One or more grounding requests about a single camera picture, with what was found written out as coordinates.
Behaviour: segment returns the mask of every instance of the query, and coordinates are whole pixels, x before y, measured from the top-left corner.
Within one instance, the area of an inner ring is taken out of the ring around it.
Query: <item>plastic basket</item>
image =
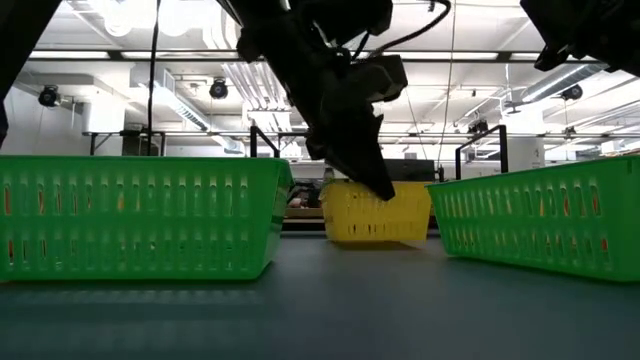
[[[396,196],[389,202],[358,183],[328,185],[322,197],[328,238],[338,242],[425,240],[431,211],[425,184],[394,182]]]
[[[0,157],[0,280],[252,279],[292,184],[276,159]]]
[[[450,255],[640,280],[640,158],[429,186]]]

